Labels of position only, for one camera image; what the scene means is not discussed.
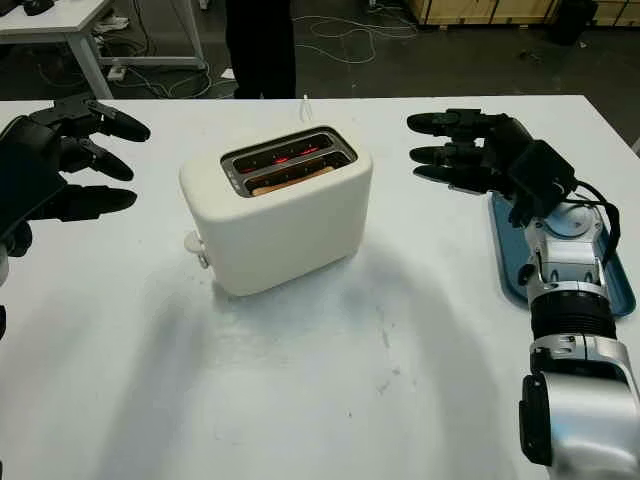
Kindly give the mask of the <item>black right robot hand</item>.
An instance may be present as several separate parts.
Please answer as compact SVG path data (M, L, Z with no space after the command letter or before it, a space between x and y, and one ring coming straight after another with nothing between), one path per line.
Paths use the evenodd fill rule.
M443 146L422 146L409 152L418 166L413 173L471 194L515 192L508 170L527 150L533 137L507 114L485 114L479 109L448 109L412 114L410 130L446 137Z

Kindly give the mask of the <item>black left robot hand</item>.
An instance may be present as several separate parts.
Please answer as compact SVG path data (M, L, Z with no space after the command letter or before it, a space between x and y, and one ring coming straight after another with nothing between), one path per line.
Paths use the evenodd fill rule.
M131 207L137 195L104 185L70 184L65 173L91 169L128 182L133 170L97 145L93 134L145 142L151 132L130 115L91 95L56 100L21 115L1 132L1 227L31 220L93 220Z

